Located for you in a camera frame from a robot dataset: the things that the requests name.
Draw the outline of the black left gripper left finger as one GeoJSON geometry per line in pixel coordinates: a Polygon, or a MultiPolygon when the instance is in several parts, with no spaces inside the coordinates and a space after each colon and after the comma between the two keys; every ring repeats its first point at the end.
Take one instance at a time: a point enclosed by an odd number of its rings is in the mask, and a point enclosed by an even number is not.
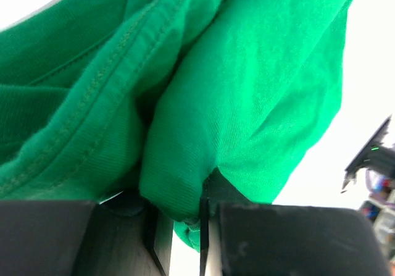
{"type": "Polygon", "coordinates": [[[1,274],[168,275],[173,222],[137,191],[1,201],[1,274]]]}

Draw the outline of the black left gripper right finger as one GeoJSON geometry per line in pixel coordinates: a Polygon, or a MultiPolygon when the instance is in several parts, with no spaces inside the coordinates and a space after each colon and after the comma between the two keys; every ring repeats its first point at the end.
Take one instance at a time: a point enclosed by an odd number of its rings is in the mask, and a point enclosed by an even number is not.
{"type": "Polygon", "coordinates": [[[370,222],[345,208],[256,204],[218,170],[200,202],[201,275],[388,275],[370,222]]]}

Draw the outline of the green t shirt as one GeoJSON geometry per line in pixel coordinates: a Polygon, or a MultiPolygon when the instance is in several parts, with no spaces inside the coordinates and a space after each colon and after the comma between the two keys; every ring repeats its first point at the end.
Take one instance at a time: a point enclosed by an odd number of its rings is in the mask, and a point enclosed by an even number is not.
{"type": "Polygon", "coordinates": [[[352,0],[60,0],[1,32],[1,198],[128,187],[199,249],[215,170],[271,203],[339,111],[352,0]]]}

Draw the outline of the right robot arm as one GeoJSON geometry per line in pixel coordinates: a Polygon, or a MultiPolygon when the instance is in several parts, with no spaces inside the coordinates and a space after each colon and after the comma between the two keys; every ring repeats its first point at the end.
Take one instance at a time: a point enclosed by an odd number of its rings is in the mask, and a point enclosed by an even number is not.
{"type": "Polygon", "coordinates": [[[384,144],[391,117],[387,117],[345,169],[341,192],[357,183],[357,174],[365,170],[368,199],[360,207],[361,213],[372,222],[383,210],[394,210],[394,146],[384,144]]]}

